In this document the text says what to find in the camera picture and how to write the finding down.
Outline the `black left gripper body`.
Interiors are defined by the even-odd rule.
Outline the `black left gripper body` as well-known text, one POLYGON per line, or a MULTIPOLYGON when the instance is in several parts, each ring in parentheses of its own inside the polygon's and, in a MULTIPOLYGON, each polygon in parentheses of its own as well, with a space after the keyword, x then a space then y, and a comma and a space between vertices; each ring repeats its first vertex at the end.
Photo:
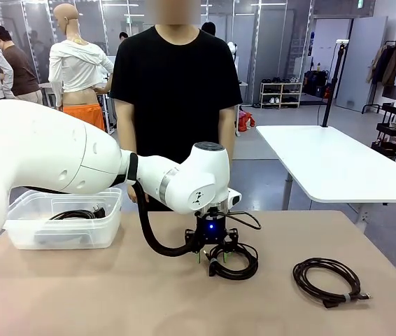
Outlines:
POLYGON ((202 244, 221 244, 227 236, 225 216, 217 209, 209 209, 198 215, 195 232, 202 244))

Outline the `person left forearm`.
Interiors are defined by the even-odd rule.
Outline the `person left forearm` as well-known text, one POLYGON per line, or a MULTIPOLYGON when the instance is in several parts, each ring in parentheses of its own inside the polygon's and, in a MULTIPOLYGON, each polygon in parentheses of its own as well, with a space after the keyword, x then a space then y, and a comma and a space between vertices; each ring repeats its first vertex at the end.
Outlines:
POLYGON ((228 158, 229 158, 229 165, 232 165, 232 162, 233 162, 235 140, 236 140, 236 137, 233 134, 232 136, 227 137, 222 141, 223 146, 227 150, 227 154, 228 154, 228 158))

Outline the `person right forearm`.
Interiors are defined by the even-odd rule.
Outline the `person right forearm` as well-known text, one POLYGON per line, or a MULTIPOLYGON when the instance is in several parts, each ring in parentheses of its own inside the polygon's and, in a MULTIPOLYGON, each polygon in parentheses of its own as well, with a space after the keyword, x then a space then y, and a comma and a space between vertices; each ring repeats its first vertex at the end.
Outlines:
POLYGON ((119 133, 118 141, 120 143, 121 149, 137 153, 136 137, 134 133, 119 133))

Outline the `clear plastic storage bin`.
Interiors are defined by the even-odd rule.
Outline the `clear plastic storage bin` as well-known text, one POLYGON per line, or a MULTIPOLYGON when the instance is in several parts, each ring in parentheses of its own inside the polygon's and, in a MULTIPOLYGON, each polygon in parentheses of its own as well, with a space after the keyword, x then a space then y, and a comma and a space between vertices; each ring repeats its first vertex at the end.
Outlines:
POLYGON ((119 188, 94 195, 30 190, 9 206, 3 228, 17 249, 104 249, 120 227, 121 206, 119 188))

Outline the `red object on floor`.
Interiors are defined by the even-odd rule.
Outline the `red object on floor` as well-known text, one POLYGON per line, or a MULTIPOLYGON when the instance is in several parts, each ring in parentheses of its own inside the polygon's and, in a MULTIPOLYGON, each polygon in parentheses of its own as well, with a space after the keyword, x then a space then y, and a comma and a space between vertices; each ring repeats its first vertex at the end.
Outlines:
POLYGON ((253 115, 249 112, 240 111, 238 118, 238 131, 246 132, 247 130, 255 127, 255 120, 253 115))

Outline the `large white table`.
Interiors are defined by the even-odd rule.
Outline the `large white table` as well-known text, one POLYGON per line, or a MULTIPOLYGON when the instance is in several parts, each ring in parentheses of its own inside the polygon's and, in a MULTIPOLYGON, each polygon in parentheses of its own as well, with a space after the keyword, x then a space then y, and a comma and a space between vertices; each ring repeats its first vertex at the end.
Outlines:
POLYGON ((358 204, 355 225, 367 226, 374 204, 396 203, 396 162, 334 127, 267 125, 256 130, 286 169, 282 209, 293 183, 318 203, 358 204))

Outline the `person torso black t-shirt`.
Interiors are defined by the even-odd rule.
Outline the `person torso black t-shirt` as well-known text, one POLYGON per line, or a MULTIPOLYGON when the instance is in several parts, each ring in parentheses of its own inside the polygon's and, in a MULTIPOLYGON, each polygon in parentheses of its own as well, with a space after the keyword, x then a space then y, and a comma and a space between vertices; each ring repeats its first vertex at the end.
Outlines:
POLYGON ((137 154, 183 162, 197 142, 235 135, 242 102, 227 44, 193 25, 157 24, 124 40, 110 96, 119 133, 134 133, 137 154))

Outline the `wooden shoe rack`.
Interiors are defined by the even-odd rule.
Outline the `wooden shoe rack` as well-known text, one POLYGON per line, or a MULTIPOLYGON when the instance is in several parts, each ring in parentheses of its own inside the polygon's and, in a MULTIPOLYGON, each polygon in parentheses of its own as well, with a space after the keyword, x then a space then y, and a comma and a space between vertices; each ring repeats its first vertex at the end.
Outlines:
POLYGON ((299 107, 302 95, 302 83, 268 82, 260 83, 260 108, 299 107))

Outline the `black bags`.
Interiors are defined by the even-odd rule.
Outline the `black bags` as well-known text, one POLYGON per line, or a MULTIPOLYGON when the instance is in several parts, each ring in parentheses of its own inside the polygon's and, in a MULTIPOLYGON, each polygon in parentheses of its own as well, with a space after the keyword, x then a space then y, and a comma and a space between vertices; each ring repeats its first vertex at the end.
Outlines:
POLYGON ((323 98, 327 90, 329 71, 307 71, 304 74, 302 92, 323 98))

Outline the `black trolley cart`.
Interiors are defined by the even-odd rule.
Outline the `black trolley cart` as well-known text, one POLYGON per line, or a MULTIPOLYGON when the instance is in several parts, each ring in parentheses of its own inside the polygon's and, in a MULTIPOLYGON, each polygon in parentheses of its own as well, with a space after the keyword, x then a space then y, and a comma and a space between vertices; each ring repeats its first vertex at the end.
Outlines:
POLYGON ((396 159, 396 106, 384 103, 380 109, 383 119, 376 125, 377 138, 371 148, 391 160, 396 159))

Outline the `mannequin with orange pants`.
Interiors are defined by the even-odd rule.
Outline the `mannequin with orange pants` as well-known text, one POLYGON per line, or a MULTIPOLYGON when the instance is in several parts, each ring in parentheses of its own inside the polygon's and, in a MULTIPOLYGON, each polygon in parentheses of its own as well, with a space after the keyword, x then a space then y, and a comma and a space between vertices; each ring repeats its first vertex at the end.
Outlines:
POLYGON ((113 63, 96 44, 80 35, 79 12, 62 3, 54 16, 66 39, 52 45, 48 81, 55 94, 56 108, 105 130, 97 96, 108 93, 113 81, 113 63))

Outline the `grey partition panel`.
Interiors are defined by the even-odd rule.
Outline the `grey partition panel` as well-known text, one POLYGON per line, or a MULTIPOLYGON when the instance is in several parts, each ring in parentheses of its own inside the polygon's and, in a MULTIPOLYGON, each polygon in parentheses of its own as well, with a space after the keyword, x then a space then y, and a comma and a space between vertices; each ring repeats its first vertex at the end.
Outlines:
POLYGON ((387 21, 386 16, 354 19, 336 98, 338 107, 361 112, 369 103, 372 84, 367 78, 383 45, 387 21))

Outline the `coat rack with clothes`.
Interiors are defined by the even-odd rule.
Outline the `coat rack with clothes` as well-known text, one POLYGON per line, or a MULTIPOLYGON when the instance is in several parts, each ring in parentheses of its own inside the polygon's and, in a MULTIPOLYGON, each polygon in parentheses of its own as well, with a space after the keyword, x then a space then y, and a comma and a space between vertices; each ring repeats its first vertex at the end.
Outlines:
POLYGON ((396 39, 385 41, 379 48, 369 66, 366 83, 370 85, 370 92, 361 113, 369 109, 378 111, 381 108, 381 105, 376 103, 378 88, 381 88, 381 95, 386 103, 396 101, 396 39))

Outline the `man in brown shirt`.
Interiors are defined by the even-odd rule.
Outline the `man in brown shirt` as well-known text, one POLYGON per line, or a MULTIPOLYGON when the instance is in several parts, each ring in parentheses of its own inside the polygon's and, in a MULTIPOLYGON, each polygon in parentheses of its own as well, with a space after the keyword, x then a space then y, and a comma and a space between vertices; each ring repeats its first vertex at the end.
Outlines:
POLYGON ((19 100, 43 104, 38 79, 25 52, 17 47, 8 30, 0 26, 0 49, 13 69, 12 93, 19 100))

